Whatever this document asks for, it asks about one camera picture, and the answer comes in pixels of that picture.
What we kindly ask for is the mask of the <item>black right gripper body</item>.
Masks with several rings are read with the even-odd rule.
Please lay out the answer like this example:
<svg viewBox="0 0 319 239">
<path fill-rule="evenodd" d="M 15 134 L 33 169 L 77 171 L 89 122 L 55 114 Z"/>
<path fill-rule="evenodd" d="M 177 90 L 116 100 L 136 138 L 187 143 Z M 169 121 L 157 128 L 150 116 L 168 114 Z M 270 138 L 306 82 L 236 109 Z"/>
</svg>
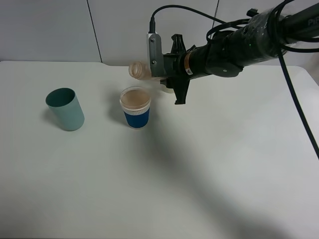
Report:
<svg viewBox="0 0 319 239">
<path fill-rule="evenodd" d="M 229 52 L 221 44 L 206 44 L 201 47 L 173 45 L 171 51 L 163 55 L 163 76 L 196 79 L 208 75 L 232 78 L 238 76 L 243 66 L 230 59 Z"/>
</svg>

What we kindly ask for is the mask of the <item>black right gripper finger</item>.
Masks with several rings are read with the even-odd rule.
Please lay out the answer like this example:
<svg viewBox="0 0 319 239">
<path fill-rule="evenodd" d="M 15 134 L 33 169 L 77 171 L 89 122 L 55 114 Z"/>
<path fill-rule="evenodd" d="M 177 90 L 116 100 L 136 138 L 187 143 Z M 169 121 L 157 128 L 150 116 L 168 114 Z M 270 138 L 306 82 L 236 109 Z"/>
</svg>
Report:
<svg viewBox="0 0 319 239">
<path fill-rule="evenodd" d="M 183 54 L 186 52 L 186 47 L 181 34 L 174 34 L 171 37 L 173 43 L 171 47 L 171 54 Z"/>
<path fill-rule="evenodd" d="M 180 77 L 169 77 L 167 79 L 160 80 L 161 85 L 164 85 L 167 89 L 173 89 L 176 97 L 175 105 L 186 104 L 189 82 L 189 79 Z"/>
</svg>

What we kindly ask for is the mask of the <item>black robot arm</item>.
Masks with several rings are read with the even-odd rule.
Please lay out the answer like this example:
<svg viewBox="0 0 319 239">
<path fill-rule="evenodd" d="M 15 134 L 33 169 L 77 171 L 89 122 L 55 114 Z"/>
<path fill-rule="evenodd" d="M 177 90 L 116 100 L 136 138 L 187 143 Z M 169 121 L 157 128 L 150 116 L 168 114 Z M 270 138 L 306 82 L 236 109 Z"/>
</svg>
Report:
<svg viewBox="0 0 319 239">
<path fill-rule="evenodd" d="M 298 49 L 299 41 L 319 40 L 319 5 L 315 4 L 293 15 L 282 15 L 289 1 L 258 13 L 247 11 L 248 18 L 222 23 L 206 34 L 204 46 L 185 49 L 182 35 L 172 36 L 173 46 L 164 55 L 165 77 L 160 81 L 183 105 L 192 79 L 215 75 L 237 77 L 244 67 L 276 59 L 287 51 L 315 53 L 317 48 Z"/>
</svg>

